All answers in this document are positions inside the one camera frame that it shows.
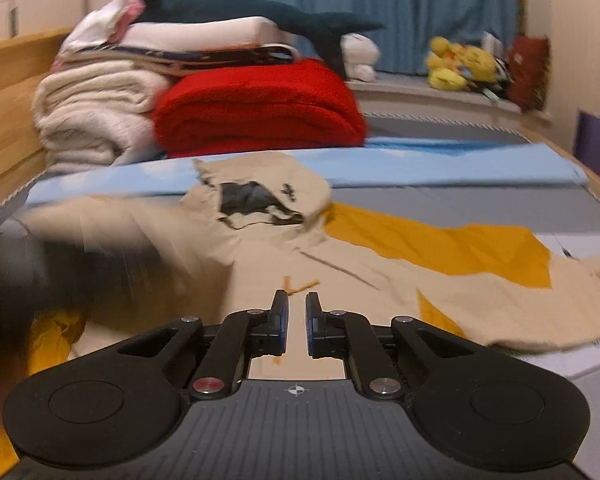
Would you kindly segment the beige and mustard hooded jacket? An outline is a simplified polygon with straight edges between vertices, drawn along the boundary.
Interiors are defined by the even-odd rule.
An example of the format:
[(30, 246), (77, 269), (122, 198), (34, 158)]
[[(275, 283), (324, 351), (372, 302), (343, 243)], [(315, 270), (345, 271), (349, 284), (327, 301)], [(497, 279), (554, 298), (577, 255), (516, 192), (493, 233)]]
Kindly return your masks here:
[[(591, 410), (521, 354), (600, 340), (600, 257), (554, 255), (527, 229), (438, 229), (342, 206), (280, 153), (196, 162), (181, 198), (82, 195), (26, 206), (23, 235), (154, 248), (169, 271), (43, 321), (114, 342), (10, 389), (0, 479), (583, 479)], [(188, 393), (227, 315), (288, 295), (286, 351), (224, 399)], [(306, 295), (391, 326), (411, 394), (373, 401), (312, 359)]]

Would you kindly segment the wooden headboard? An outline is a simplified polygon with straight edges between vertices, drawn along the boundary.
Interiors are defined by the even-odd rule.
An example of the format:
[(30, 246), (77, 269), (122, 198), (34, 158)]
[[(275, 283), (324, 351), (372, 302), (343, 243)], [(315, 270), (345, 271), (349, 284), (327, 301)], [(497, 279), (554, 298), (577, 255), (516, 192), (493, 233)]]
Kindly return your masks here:
[(31, 104), (68, 29), (0, 41), (0, 203), (45, 169)]

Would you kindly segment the light blue folded sheet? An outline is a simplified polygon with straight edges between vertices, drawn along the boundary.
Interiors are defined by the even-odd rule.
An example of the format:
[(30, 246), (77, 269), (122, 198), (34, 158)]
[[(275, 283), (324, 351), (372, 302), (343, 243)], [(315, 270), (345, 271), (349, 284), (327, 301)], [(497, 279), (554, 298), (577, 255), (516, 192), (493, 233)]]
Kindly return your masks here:
[[(401, 186), (582, 186), (583, 169), (543, 143), (447, 150), (442, 146), (288, 150), (332, 188)], [(183, 195), (198, 182), (196, 162), (237, 162), (239, 154), (170, 158), (66, 174), (32, 186), (26, 204), (38, 206), (82, 195)]]

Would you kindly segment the cream folded blanket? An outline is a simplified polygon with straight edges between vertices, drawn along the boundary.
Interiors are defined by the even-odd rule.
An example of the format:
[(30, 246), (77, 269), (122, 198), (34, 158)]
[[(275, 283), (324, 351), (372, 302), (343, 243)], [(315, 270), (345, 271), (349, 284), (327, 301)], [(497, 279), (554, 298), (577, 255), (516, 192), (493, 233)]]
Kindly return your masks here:
[(55, 174), (129, 165), (156, 157), (151, 113), (173, 80), (131, 61), (51, 73), (36, 88), (33, 122)]

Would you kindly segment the red folded blanket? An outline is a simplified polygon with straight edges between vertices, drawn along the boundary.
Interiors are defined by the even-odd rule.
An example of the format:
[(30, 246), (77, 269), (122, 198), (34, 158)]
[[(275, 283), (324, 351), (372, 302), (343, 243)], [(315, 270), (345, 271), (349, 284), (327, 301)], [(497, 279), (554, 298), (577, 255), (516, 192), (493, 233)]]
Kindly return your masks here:
[(351, 90), (312, 58), (191, 74), (166, 92), (152, 120), (170, 157), (357, 148), (367, 134)]

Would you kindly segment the white pink folded cloth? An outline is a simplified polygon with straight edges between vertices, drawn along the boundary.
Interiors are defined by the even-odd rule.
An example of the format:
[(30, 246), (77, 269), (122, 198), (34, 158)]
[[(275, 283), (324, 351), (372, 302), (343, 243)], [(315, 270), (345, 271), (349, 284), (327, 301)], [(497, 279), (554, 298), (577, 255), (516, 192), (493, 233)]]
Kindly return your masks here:
[(61, 44), (58, 55), (119, 42), (145, 10), (144, 0), (111, 0), (87, 14)]

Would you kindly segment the dark patterned folded cloth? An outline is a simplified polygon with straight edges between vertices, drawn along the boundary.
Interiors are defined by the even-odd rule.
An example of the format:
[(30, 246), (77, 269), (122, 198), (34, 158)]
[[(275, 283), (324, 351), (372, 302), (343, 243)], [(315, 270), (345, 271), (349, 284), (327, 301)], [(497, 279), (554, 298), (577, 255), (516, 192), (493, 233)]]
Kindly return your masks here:
[(50, 71), (60, 72), (85, 64), (129, 61), (141, 70), (184, 77), (201, 70), (255, 65), (288, 65), (298, 63), (300, 53), (288, 44), (266, 44), (246, 50), (214, 52), (172, 52), (139, 47), (89, 47), (76, 52), (58, 53)]

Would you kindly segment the grey printed bed sheet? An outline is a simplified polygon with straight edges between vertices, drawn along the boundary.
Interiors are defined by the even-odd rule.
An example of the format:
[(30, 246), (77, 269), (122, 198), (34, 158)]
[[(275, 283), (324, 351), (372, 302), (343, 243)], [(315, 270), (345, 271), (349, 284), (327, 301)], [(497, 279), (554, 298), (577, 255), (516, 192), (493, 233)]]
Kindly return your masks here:
[[(467, 143), (494, 141), (496, 144), (530, 143), (531, 133), (514, 134), (513, 130), (479, 131), (477, 126), (460, 122), (434, 122), (405, 115), (370, 113), (367, 116), (374, 136), (388, 138), (429, 139), (431, 143), (463, 139)], [(52, 184), (37, 184), (38, 174), (0, 203), (0, 235), (21, 236), (24, 231), (14, 214), (25, 206), (41, 205), (40, 198), (73, 196), (75, 186), (63, 191), (60, 177)], [(411, 219), (438, 228), (461, 228), (468, 224), (524, 226), (556, 255), (562, 250), (576, 257), (600, 257), (600, 187), (590, 177), (588, 186), (399, 186), (398, 188), (346, 188), (338, 184), (335, 200), (351, 207), (376, 211), (378, 214)], [(64, 321), (43, 321), (30, 351), (31, 373), (66, 362), (114, 342), (117, 336), (109, 328), (96, 325), (83, 328)], [(526, 361), (539, 364), (576, 382), (594, 385), (600, 382), (600, 340), (570, 350), (521, 354)]]

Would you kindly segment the white plush toy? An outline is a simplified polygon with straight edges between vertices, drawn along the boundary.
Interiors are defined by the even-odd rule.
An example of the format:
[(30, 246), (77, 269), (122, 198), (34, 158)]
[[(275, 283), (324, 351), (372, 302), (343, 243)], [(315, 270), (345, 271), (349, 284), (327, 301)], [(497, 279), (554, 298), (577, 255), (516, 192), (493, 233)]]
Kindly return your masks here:
[(380, 59), (377, 44), (360, 34), (344, 35), (340, 44), (347, 78), (363, 82), (374, 81), (375, 65)]

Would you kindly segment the yellow plush toys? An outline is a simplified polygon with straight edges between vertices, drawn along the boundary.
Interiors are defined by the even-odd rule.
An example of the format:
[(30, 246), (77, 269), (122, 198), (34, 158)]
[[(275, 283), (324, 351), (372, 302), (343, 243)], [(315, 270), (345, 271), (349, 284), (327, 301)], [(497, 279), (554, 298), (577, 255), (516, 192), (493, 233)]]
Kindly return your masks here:
[(436, 90), (465, 91), (498, 82), (498, 63), (491, 53), (442, 36), (429, 41), (426, 66), (428, 84)]

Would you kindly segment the white folded pillow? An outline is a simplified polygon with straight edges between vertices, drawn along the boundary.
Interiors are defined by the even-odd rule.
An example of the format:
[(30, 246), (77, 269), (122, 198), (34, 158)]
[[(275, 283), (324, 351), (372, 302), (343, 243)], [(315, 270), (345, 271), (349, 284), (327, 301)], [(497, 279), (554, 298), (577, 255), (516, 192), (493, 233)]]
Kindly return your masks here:
[(249, 50), (267, 44), (293, 44), (294, 35), (262, 18), (185, 23), (136, 23), (120, 40), (120, 47), (168, 52)]

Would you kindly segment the dark teal shark plush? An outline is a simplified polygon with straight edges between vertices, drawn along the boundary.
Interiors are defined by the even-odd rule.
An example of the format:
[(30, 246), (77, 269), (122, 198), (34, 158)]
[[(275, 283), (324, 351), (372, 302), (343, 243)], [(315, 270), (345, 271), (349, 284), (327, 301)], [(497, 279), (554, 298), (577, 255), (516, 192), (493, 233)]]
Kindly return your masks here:
[(144, 0), (139, 23), (198, 24), (235, 18), (267, 18), (284, 32), (309, 40), (328, 68), (346, 76), (341, 38), (382, 29), (383, 24), (351, 12), (302, 11), (273, 0)]

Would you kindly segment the purple box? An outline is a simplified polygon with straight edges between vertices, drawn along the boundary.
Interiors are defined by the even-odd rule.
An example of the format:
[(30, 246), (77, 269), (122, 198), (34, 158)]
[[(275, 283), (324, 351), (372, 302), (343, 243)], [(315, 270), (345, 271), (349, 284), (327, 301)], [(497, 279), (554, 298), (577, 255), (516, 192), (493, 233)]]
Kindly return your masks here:
[(573, 155), (600, 177), (600, 116), (580, 110)]

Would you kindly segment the dark red plush cushion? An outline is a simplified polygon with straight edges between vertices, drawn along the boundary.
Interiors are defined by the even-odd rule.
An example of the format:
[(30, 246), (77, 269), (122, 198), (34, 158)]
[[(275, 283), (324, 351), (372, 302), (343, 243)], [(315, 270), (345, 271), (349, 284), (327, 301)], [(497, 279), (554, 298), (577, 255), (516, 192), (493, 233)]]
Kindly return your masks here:
[(518, 36), (507, 52), (507, 99), (523, 112), (544, 110), (550, 81), (550, 40)]

